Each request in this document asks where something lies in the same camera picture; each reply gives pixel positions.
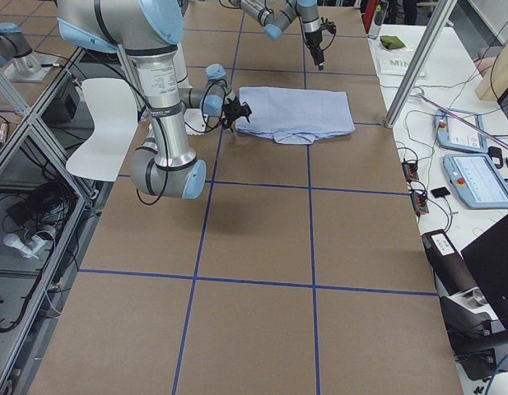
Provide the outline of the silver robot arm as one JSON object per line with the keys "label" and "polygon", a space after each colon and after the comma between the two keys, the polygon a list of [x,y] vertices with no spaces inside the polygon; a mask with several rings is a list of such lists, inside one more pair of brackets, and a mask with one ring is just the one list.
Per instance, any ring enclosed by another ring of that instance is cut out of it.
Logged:
{"label": "silver robot arm", "polygon": [[295,21],[300,22],[301,37],[310,51],[314,65],[324,69],[324,51],[321,47],[323,32],[336,35],[336,25],[319,15],[316,1],[285,1],[282,8],[275,12],[266,1],[220,1],[223,7],[240,9],[254,18],[271,40],[278,40],[282,33]]}
{"label": "silver robot arm", "polygon": [[174,56],[184,36],[182,8],[176,1],[60,1],[60,35],[84,49],[114,53],[123,49],[136,66],[152,132],[133,156],[131,179],[137,190],[157,197],[197,198],[207,167],[189,145],[184,111],[200,108],[225,128],[251,110],[228,86],[218,64],[207,68],[202,91],[180,89]]}

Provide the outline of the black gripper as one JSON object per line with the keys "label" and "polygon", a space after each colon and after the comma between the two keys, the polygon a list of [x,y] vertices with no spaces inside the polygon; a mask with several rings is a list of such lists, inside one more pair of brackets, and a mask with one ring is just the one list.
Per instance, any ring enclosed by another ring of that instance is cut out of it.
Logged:
{"label": "black gripper", "polygon": [[310,51],[314,65],[319,71],[324,70],[324,51],[320,48],[322,40],[323,36],[321,30],[305,32],[305,44]]}
{"label": "black gripper", "polygon": [[240,102],[238,100],[229,100],[222,106],[224,129],[235,132],[235,120],[240,117]]}

